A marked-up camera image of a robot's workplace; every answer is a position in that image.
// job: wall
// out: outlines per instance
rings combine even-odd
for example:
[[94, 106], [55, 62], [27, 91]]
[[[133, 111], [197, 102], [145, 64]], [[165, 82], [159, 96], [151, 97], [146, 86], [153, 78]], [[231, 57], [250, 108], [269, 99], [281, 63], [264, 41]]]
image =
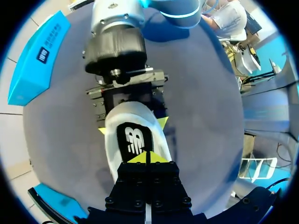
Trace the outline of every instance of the wall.
[[257, 49], [256, 53], [260, 60], [262, 70], [254, 71], [251, 76], [256, 76], [272, 71], [269, 59], [271, 59], [282, 69], [286, 62], [285, 52], [285, 41], [281, 35]]
[[268, 16], [259, 7], [254, 9], [250, 15], [260, 24], [262, 29], [258, 31], [258, 37], [260, 41], [263, 41], [271, 34], [277, 32], [277, 28], [274, 23], [268, 18]]

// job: white object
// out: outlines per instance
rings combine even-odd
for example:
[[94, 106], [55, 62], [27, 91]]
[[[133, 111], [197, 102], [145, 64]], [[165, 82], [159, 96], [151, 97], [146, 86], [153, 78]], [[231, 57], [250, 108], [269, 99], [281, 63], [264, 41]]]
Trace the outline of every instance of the white object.
[[69, 4], [68, 5], [68, 9], [71, 11], [71, 12], [73, 12], [73, 11], [75, 11], [76, 9], [76, 6], [77, 5], [79, 5], [79, 4], [82, 4], [82, 3], [88, 3], [88, 2], [90, 2], [90, 0], [76, 0], [76, 1], [74, 1], [73, 3], [71, 3], [71, 4]]
[[218, 36], [220, 42], [224, 41], [245, 41], [247, 39], [246, 31], [243, 29], [242, 32], [238, 35], [231, 35], [229, 38], [222, 38]]
[[148, 127], [152, 134], [153, 152], [168, 161], [172, 160], [163, 130], [149, 108], [139, 102], [121, 103], [109, 112], [105, 120], [105, 150], [114, 182], [118, 178], [117, 169], [122, 162], [117, 127], [126, 122]]
[[242, 87], [242, 80], [241, 80], [241, 78], [236, 76], [235, 79], [236, 79], [236, 81], [238, 83], [239, 90], [241, 90], [241, 87]]
[[252, 74], [252, 72], [262, 69], [248, 48], [235, 55], [235, 65], [238, 71], [244, 75]]
[[[275, 167], [277, 165], [278, 160], [277, 160], [277, 158], [264, 158], [264, 159], [246, 159], [246, 158], [242, 158], [242, 162], [243, 161], [247, 161], [249, 163], [249, 167], [250, 167], [250, 162], [251, 161], [254, 161], [254, 162], [257, 163], [256, 170], [255, 170], [252, 177], [246, 177], [245, 176], [247, 174], [246, 172], [244, 173], [243, 176], [239, 176], [239, 178], [241, 178], [241, 179], [251, 179], [251, 182], [253, 183], [255, 180], [270, 179], [274, 174]], [[268, 170], [268, 173], [267, 173], [266, 177], [259, 177], [260, 171], [261, 171], [261, 168], [262, 168], [262, 165], [263, 165], [264, 161], [266, 161], [267, 164], [269, 164], [269, 170]]]

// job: gray surface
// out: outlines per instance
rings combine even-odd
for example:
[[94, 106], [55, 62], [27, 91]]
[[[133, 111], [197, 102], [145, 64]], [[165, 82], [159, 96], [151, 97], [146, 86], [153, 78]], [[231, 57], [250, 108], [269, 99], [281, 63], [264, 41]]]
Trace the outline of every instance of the gray surface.
[[[68, 16], [71, 28], [57, 56], [51, 87], [24, 108], [25, 135], [39, 180], [75, 198], [82, 208], [105, 208], [113, 181], [104, 136], [85, 90], [95, 86], [81, 52], [92, 5]], [[146, 9], [147, 20], [157, 11]], [[243, 146], [243, 112], [235, 77], [216, 36], [201, 21], [191, 30], [154, 14], [143, 30], [148, 64], [169, 74], [164, 132], [194, 214], [225, 208]]]

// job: cable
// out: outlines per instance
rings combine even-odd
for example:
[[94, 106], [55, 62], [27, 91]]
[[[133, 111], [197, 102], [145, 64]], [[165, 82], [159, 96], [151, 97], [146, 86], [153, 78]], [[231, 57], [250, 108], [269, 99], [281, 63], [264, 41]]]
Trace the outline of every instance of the cable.
[[281, 183], [281, 182], [284, 182], [284, 181], [288, 181], [289, 179], [290, 179], [290, 178], [283, 178], [283, 179], [281, 179], [281, 180], [279, 180], [279, 181], [276, 181], [276, 182], [274, 182], [273, 184], [271, 184], [270, 186], [268, 186], [266, 189], [269, 190], [270, 188], [274, 187], [275, 185], [277, 185], [277, 184], [279, 184], [279, 183]]
[[269, 167], [271, 167], [271, 168], [277, 168], [277, 169], [284, 168], [284, 167], [288, 167], [288, 166], [292, 166], [292, 161], [291, 161], [291, 160], [286, 160], [286, 159], [282, 158], [282, 157], [279, 155], [279, 152], [278, 152], [279, 146], [281, 146], [280, 143], [277, 144], [277, 148], [276, 148], [276, 153], [277, 153], [277, 155], [278, 155], [279, 158], [282, 159], [283, 161], [289, 162], [289, 164], [284, 165], [284, 166], [280, 166], [280, 167], [272, 167], [272, 166], [268, 163], [268, 160], [266, 160], [267, 165], [268, 165]]
[[277, 149], [276, 149], [276, 152], [277, 152], [278, 157], [279, 157], [280, 159], [282, 159], [283, 161], [291, 162], [290, 160], [286, 160], [286, 159], [282, 158], [282, 157], [279, 155], [279, 152], [278, 152], [279, 146], [281, 146], [281, 144], [278, 143], [278, 145], [277, 145]]
[[280, 167], [272, 167], [272, 166], [268, 163], [268, 160], [265, 160], [265, 161], [266, 161], [266, 164], [268, 165], [268, 167], [275, 168], [275, 169], [280, 169], [280, 168], [288, 167], [288, 166], [290, 166], [290, 165], [292, 164], [292, 163], [290, 162], [289, 164], [284, 165], [284, 166], [280, 166]]

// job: screw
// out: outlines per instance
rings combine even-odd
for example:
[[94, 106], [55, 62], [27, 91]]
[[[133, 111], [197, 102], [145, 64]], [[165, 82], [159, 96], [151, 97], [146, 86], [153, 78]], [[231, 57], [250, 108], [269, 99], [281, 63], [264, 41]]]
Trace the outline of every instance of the screw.
[[77, 223], [81, 220], [78, 216], [73, 216], [73, 218]]
[[115, 8], [117, 7], [118, 5], [116, 3], [112, 3], [108, 8], [112, 9], [112, 8]]
[[249, 204], [249, 202], [250, 202], [249, 198], [247, 198], [247, 197], [243, 198], [242, 201], [244, 204]]
[[191, 202], [191, 198], [189, 198], [189, 197], [184, 197], [183, 198], [183, 203], [184, 204], [189, 204]]
[[113, 69], [113, 70], [110, 71], [110, 74], [112, 76], [118, 77], [121, 74], [121, 70], [120, 69]]
[[177, 185], [178, 183], [181, 182], [180, 179], [178, 179], [178, 177], [176, 177], [176, 176], [173, 178], [173, 181], [174, 181], [175, 185]]
[[106, 198], [105, 198], [105, 202], [106, 202], [107, 204], [113, 204], [113, 203], [114, 203], [114, 201], [113, 201], [113, 199], [112, 199], [111, 197], [106, 197]]
[[134, 204], [135, 207], [140, 208], [140, 207], [142, 207], [142, 205], [143, 205], [143, 201], [140, 201], [140, 200], [135, 201], [135, 204]]
[[155, 201], [155, 207], [159, 208], [162, 206], [162, 202], [161, 201]]

